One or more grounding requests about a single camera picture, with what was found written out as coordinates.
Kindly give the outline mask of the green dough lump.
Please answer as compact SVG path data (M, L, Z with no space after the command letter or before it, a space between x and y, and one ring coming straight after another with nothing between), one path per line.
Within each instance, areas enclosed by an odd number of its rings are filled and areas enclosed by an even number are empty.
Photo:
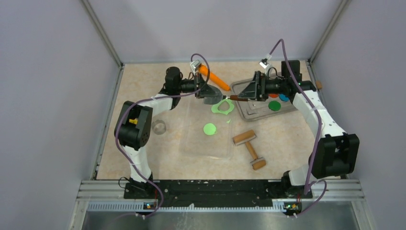
M228 104L228 109L227 110L221 110L220 106L224 103ZM223 115L228 115L230 114L235 108L235 105L233 104L232 100L230 99L223 99L219 103L212 105L211 107L211 112L214 114L223 114Z

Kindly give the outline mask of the metal scraper wooden handle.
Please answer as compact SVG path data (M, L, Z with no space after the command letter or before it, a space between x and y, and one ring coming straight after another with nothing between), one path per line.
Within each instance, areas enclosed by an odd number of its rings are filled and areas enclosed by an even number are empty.
M224 95L222 92L216 92L213 95L205 96L203 99L203 104L217 104L221 102L224 99L229 99L232 101L242 101L242 102L247 102L247 98L240 98L238 95Z

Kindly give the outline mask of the clear plastic tray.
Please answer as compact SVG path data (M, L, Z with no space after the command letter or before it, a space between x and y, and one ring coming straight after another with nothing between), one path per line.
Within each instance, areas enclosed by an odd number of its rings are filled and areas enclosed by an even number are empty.
M189 98L180 153L187 157L230 159L231 122L235 113L235 103L229 99L211 105L204 104L201 99Z

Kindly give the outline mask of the wooden double-ended roller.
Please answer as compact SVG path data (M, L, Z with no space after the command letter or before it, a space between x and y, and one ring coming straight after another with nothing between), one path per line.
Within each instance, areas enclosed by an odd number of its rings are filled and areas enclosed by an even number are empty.
M232 141L235 146L239 146L242 144L245 145L250 156L252 157L252 161L250 162L250 165L251 165L252 169L255 171L263 168L267 164L266 160L263 157L258 156L257 152L255 151L254 147L251 144L251 141L253 139L255 139L256 137L257 137L256 133L253 129L232 137Z

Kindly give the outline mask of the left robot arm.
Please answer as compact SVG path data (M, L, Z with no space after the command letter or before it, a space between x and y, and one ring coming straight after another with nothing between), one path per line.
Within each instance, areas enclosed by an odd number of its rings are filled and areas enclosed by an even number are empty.
M221 91L208 83L215 78L209 67L193 70L186 79L178 67L169 67L158 94L136 103L124 102L114 130L115 143L130 165L128 184L140 197L148 198L154 190L146 153L153 117L174 109L182 97L189 95L203 99L205 104L221 101Z

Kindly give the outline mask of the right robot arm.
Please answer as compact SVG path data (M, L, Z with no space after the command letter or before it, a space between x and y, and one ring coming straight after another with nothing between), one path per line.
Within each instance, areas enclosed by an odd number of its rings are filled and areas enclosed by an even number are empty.
M237 101L264 102L269 94L283 94L301 113L315 137L308 163L282 177L281 192L294 197L300 187L307 193L315 183L330 176L350 174L355 169L360 140L341 128L321 102L317 89L309 80L303 80L299 60L281 62L281 73L271 78L269 63L261 65L266 71L255 71L249 84L237 95Z

